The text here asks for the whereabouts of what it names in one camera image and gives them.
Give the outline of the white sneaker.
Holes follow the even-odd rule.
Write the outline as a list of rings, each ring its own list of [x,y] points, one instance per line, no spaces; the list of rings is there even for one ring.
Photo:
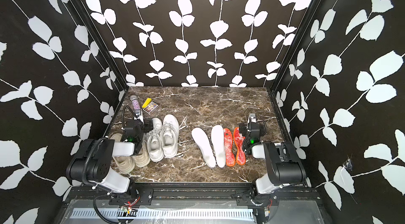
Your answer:
[[[167,114],[163,119],[160,131],[164,157],[173,158],[178,152],[179,123],[172,114]]]
[[[159,162],[164,158],[162,141],[160,132],[162,129],[162,121],[154,117],[152,119],[153,129],[147,133],[147,150],[151,161]]]

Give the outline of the beige sneaker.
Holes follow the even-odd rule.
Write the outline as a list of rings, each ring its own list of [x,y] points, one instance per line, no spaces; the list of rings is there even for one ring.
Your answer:
[[[116,144],[114,144],[112,158],[114,159],[120,173],[129,174],[135,168],[135,161],[130,155],[118,156],[120,151],[123,151],[123,147],[117,147]]]
[[[139,151],[138,155],[133,155],[132,159],[136,167],[139,168],[145,167],[150,163],[151,159],[147,150],[147,144],[145,140],[142,141],[142,148]]]

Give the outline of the white grey insole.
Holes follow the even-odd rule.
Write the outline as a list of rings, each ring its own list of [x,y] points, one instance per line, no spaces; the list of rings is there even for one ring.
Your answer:
[[[216,125],[211,131],[211,141],[213,144],[217,165],[223,168],[226,165],[226,155],[224,146],[224,131],[221,125]]]

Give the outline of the red orange insole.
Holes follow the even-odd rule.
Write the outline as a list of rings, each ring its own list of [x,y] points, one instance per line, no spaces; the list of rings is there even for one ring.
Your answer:
[[[226,165],[229,167],[235,166],[235,156],[233,154],[233,135],[230,129],[224,129],[224,147],[225,147],[225,158]]]

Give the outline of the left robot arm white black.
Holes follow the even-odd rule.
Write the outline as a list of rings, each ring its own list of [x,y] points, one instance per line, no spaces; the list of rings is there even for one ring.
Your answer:
[[[154,126],[151,119],[134,119],[124,123],[123,129],[123,134],[110,138],[84,140],[67,166],[67,178],[93,188],[126,193],[130,179],[124,175],[150,163],[145,138]]]

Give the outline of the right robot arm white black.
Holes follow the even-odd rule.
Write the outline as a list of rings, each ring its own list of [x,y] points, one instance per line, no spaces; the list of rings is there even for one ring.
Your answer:
[[[239,124],[244,137],[242,150],[245,155],[265,160],[266,174],[255,180],[258,194],[270,194],[287,186],[303,185],[306,172],[291,142],[273,143],[261,140],[267,132],[263,123]]]

